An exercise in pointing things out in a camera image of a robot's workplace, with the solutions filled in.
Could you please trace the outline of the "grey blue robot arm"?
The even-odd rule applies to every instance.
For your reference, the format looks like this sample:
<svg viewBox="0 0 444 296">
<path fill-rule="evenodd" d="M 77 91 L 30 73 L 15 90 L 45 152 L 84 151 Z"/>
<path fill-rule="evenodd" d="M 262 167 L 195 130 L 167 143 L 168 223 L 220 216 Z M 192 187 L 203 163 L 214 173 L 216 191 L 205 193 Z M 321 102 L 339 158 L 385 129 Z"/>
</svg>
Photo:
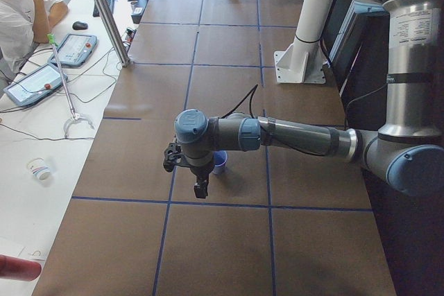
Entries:
<svg viewBox="0 0 444 296">
<path fill-rule="evenodd" d="M 389 14 L 386 121 L 378 131 L 337 130 L 271 117 L 229 112 L 207 118 L 185 110 L 175 119 L 176 140 L 163 166 L 189 168 L 197 198 L 207 197 L 218 150 L 291 148 L 315 156 L 336 156 L 362 166 L 390 187 L 411 196 L 443 187 L 441 131 L 430 101 L 436 62 L 443 52 L 443 0 L 355 0 L 359 12 Z"/>
</svg>

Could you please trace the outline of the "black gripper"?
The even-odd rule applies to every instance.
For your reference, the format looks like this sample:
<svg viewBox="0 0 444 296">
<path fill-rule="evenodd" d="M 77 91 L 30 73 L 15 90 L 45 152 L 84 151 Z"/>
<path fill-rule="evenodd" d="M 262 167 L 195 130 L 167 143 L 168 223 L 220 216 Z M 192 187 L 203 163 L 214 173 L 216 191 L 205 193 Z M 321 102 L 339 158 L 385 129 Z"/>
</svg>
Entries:
<svg viewBox="0 0 444 296">
<path fill-rule="evenodd" d="M 208 196 L 209 174 L 213 171 L 213 169 L 213 162 L 208 162 L 202 166 L 192 166 L 190 168 L 191 172 L 196 176 L 197 183 L 194 185 L 194 193 L 196 198 L 203 199 Z"/>
</svg>

